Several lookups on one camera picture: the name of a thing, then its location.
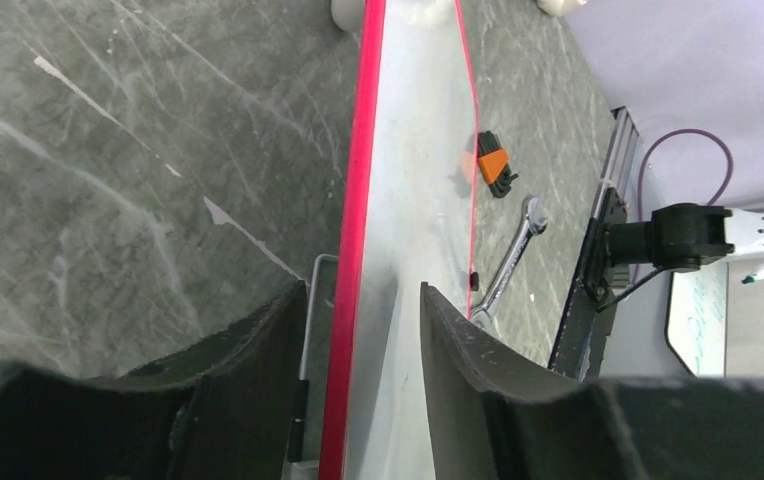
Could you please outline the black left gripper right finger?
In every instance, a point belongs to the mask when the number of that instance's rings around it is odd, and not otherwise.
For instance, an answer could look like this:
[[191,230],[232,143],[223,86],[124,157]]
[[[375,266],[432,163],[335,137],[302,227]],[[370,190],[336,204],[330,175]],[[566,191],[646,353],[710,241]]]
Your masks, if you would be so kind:
[[580,382],[524,358],[420,289],[440,479],[764,479],[764,379]]

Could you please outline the pink framed whiteboard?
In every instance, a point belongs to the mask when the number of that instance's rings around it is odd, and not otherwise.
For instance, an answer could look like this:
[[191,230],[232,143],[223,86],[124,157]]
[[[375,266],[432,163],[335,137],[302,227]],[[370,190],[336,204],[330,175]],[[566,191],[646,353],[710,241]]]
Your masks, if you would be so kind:
[[460,3],[369,1],[358,32],[318,475],[431,479],[420,289],[470,305],[477,100]]

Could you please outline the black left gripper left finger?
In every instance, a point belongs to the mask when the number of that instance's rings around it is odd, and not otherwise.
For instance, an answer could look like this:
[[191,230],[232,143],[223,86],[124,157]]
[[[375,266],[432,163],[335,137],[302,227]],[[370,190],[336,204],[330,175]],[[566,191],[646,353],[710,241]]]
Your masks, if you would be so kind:
[[121,377],[0,360],[0,479],[278,479],[307,291]]

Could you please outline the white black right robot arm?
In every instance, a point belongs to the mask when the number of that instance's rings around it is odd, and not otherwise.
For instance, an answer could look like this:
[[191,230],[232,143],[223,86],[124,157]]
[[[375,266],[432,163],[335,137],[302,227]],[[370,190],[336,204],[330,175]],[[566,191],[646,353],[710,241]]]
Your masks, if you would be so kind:
[[724,206],[673,204],[647,221],[605,229],[606,257],[612,266],[650,264],[686,273],[727,257],[764,254],[764,213]]

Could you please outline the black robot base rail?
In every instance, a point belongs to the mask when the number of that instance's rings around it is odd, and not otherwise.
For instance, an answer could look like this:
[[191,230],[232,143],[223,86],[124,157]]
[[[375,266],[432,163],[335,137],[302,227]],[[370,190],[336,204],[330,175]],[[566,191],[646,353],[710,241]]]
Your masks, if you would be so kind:
[[560,318],[548,368],[584,380],[599,375],[616,306],[610,302],[628,266],[651,260],[649,224],[628,219],[613,187],[600,195],[590,219]]

